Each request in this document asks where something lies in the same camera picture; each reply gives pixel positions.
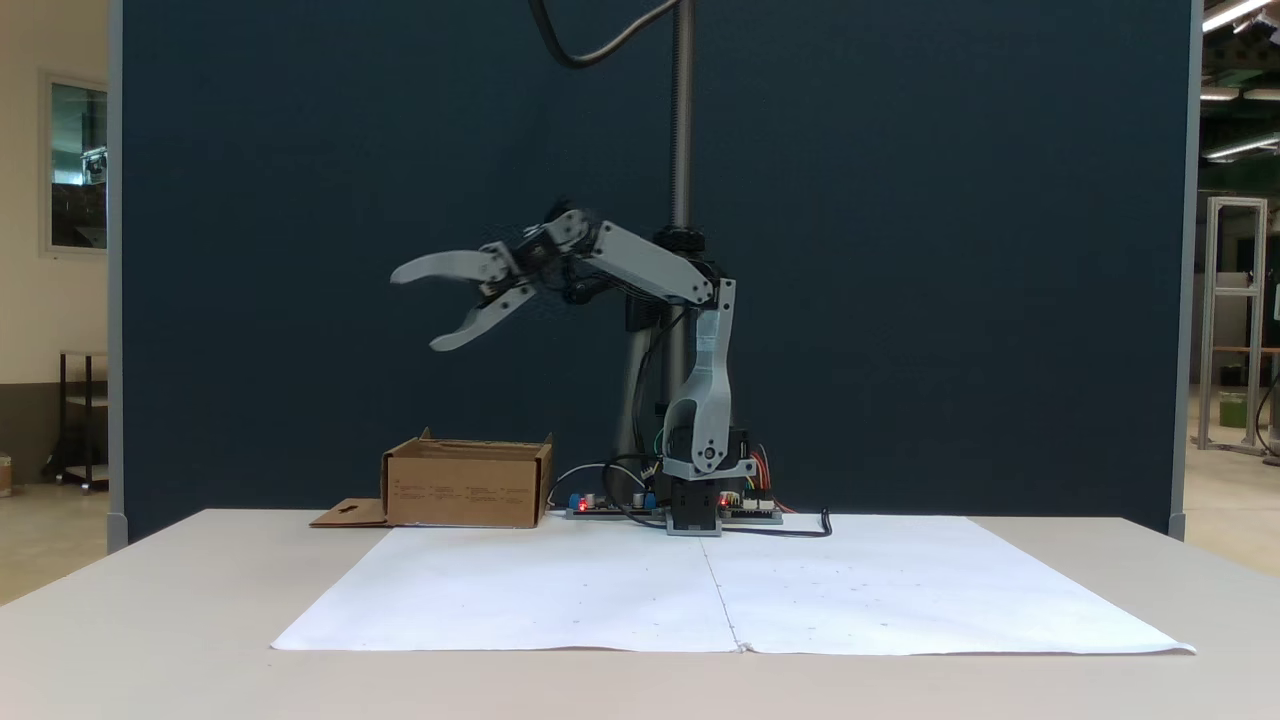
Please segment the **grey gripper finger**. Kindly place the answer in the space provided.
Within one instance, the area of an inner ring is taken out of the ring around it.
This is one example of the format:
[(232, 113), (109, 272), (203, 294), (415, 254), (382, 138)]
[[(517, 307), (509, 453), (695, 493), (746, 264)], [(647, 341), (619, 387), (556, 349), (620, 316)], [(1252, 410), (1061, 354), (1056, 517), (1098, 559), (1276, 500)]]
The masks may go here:
[(408, 284), (436, 278), (472, 283), (495, 283), (511, 274), (509, 264), (499, 252), (454, 250), (433, 252), (404, 263), (390, 274), (392, 284)]
[(457, 329), (431, 340), (430, 348), (435, 352), (449, 352), (463, 347), (504, 322), (536, 293), (530, 284), (518, 284), (507, 290), (490, 301), (472, 307)]

